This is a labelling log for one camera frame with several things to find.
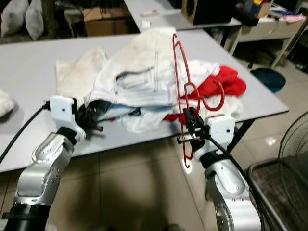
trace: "pile of clothes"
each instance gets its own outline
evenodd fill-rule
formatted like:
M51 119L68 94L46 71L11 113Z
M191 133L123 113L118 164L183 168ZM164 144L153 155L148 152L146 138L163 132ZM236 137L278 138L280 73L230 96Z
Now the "pile of clothes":
M128 132L142 133L157 129L162 120L178 118L178 93L175 78L172 35L173 28L148 30L134 38L112 57L102 48L85 53L75 62L57 62L57 92L75 97L78 105L101 100L96 120L115 119ZM180 96L187 82L184 61L178 58ZM202 60L189 60L192 82L207 104L216 107L220 92L213 79L225 90L225 103L217 112L201 107L201 117L218 114L238 115L242 104L237 98L246 89L237 72ZM188 88L190 105L196 105L196 93Z

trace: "red clothing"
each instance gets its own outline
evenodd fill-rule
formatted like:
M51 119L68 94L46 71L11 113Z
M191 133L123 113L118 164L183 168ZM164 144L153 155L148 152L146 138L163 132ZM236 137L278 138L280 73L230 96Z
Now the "red clothing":
M210 75L199 87L198 91L200 96L209 98L214 95L220 95L219 87L213 82L213 80L220 82L224 88L225 95L234 95L236 97L241 96L246 91L246 84L243 80L238 78L237 71L227 67L221 66L220 72L218 75ZM193 92L188 96L189 99L196 100L197 94ZM174 121L178 119L178 114L169 114L164 120Z

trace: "gray table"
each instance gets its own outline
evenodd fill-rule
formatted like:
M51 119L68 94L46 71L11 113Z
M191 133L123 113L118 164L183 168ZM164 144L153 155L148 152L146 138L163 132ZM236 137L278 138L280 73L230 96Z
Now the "gray table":
M136 35L75 38L0 46L0 87L16 102L10 118L0 122L0 153L17 130L37 111L43 100L55 94L55 62L71 61L94 47L106 48L110 55L125 46ZM228 65L246 82L242 97L244 112L237 121L253 120L288 111L288 108L244 67L224 51L202 30L180 31L188 59L203 59ZM94 133L78 143L73 156L100 152L145 141L171 137L180 132L177 122L162 122L159 130L143 134L127 133L120 123L104 122L103 133ZM22 168L31 163L31 153L46 136L55 131L50 112L42 112L22 133L2 164L0 172Z
M192 25L181 14L181 9L175 9L167 0L124 0L131 16L133 17L139 31L147 30L142 27L143 21L151 22L151 27L172 26L176 30L190 30L198 28L209 28L219 26L240 26L242 23L232 18L229 23ZM157 10L158 15L141 17L143 11Z

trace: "blue stool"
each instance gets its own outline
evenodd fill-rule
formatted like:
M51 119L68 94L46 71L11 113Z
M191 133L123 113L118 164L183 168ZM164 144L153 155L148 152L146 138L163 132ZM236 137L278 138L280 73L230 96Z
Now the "blue stool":
M280 91L286 83L282 74L269 68L258 68L252 70L250 73L259 79L273 93Z

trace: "speaker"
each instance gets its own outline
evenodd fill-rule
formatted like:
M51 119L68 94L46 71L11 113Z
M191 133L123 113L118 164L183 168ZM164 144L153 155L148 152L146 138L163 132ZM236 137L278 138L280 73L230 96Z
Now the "speaker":
M193 25L228 23L237 0L183 0L182 14Z

